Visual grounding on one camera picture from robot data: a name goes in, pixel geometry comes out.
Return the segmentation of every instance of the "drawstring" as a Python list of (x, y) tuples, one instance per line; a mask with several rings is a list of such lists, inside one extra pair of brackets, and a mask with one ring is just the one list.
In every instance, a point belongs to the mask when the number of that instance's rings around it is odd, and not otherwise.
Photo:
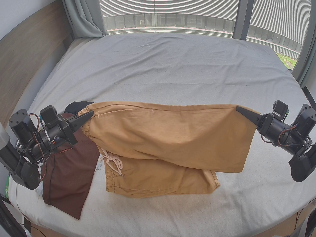
[[(104, 150), (102, 148), (102, 151), (104, 153), (104, 155), (99, 159), (102, 160), (104, 158), (107, 158), (106, 163), (108, 164), (108, 166), (110, 166), (116, 173), (118, 173), (121, 176), (124, 176), (121, 172), (121, 169), (123, 168), (123, 163), (120, 160), (119, 156), (112, 154), (111, 152), (107, 152), (106, 150)], [(116, 170), (109, 162), (113, 161), (117, 167), (118, 170)]]

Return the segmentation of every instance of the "bed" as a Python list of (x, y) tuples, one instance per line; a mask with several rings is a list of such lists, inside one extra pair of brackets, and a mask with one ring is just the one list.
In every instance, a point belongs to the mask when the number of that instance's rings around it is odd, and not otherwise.
[[(239, 104), (267, 113), (276, 100), (289, 105), (288, 123), (308, 103), (266, 45), (195, 34), (117, 34), (75, 40), (29, 112), (53, 105), (62, 113), (73, 101), (137, 101)], [(310, 136), (316, 140), (316, 129)], [(106, 192), (102, 165), (80, 220), (12, 178), (9, 199), (33, 223), (66, 236), (252, 236), (316, 197), (316, 172), (296, 183), (290, 159), (256, 132), (243, 172), (217, 172), (221, 186), (212, 194), (126, 198)]]

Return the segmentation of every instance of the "green grass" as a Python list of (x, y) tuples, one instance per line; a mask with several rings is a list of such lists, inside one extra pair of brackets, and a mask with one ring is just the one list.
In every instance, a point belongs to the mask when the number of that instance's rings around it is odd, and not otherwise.
[(297, 60), (292, 59), (291, 57), (286, 56), (286, 55), (284, 55), (284, 54), (277, 53), (277, 55), (278, 55), (278, 57), (280, 58), (280, 60), (284, 63), (284, 65), (285, 65), (288, 69), (293, 69), (293, 68), (290, 68), (290, 66), (287, 65), (285, 61), (290, 62), (290, 64), (294, 67)]

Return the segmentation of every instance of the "wrinkled sheet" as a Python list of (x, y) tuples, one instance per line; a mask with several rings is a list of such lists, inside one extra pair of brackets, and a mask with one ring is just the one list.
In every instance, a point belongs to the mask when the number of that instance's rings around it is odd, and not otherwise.
[[(238, 104), (261, 113), (281, 100), (291, 123), (308, 103), (265, 45), (195, 34), (118, 34), (75, 41), (37, 94), (30, 112), (59, 113), (73, 101), (165, 105)], [(316, 129), (310, 136), (316, 140)], [(316, 171), (292, 180), (291, 155), (255, 133), (242, 173), (219, 173), (212, 194), (127, 198), (105, 191), (97, 170), (78, 221), (10, 179), (9, 198), (34, 223), (67, 236), (251, 236), (316, 196)]]

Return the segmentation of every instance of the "gray curtain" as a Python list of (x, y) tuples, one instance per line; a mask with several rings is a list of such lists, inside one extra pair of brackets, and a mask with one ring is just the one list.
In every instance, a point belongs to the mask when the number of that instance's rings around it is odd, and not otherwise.
[(306, 80), (310, 75), (316, 62), (316, 0), (311, 0), (311, 15), (307, 28), (305, 41), (301, 54), (294, 67), (292, 75), (298, 81), (301, 88), (305, 86)]
[(99, 0), (63, 0), (63, 4), (75, 38), (107, 34)]

